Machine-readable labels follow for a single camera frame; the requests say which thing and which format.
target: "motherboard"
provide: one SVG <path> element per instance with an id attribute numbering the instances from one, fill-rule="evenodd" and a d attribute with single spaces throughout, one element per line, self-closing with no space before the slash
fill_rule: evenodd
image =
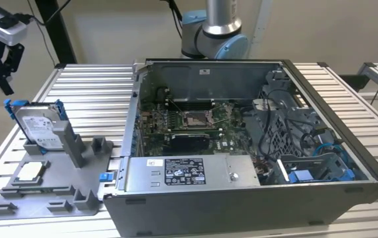
<path id="1" fill-rule="evenodd" d="M 141 112 L 141 128 L 145 156 L 254 154 L 236 103 L 151 103 Z"/>

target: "blue latch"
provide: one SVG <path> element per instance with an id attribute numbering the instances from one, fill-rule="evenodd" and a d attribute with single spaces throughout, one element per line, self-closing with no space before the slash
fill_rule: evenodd
<path id="1" fill-rule="evenodd" d="M 6 110 L 8 113 L 9 113 L 9 116 L 10 116 L 10 118 L 12 118 L 12 120 L 14 120 L 14 114 L 13 114 L 12 107 L 10 107 L 10 99 L 5 99 L 5 101 L 2 102 L 2 104 L 4 104 L 5 110 Z"/>
<path id="2" fill-rule="evenodd" d="M 112 182 L 113 181 L 113 173 L 101 173 L 99 175 L 100 182 Z"/>

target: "hard drive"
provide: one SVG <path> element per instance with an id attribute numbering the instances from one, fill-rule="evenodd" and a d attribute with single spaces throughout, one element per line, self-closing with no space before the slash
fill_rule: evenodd
<path id="1" fill-rule="evenodd" d="M 60 100 L 53 103 L 31 103 L 26 100 L 10 102 L 10 99 L 6 99 L 4 107 L 31 144 L 37 144 L 47 151 L 63 150 L 59 136 L 52 132 L 53 123 L 68 120 L 64 103 Z"/>

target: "hard drive label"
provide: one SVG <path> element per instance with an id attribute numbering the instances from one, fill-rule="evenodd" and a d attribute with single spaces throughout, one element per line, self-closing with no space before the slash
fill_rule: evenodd
<path id="1" fill-rule="evenodd" d="M 22 117 L 28 132 L 35 139 L 37 145 L 45 149 L 61 149 L 63 143 L 59 136 L 53 134 L 52 121 L 45 117 Z"/>

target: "black metal post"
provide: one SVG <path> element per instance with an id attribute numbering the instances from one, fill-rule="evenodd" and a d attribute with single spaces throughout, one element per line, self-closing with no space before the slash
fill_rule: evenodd
<path id="1" fill-rule="evenodd" d="M 35 0 L 40 11 L 43 22 L 47 22 L 53 12 L 59 9 L 57 0 Z M 47 31 L 53 44 L 55 52 L 60 63 L 76 63 L 76 55 L 72 49 L 69 36 L 63 20 L 63 16 L 59 15 L 52 19 L 47 25 Z"/>

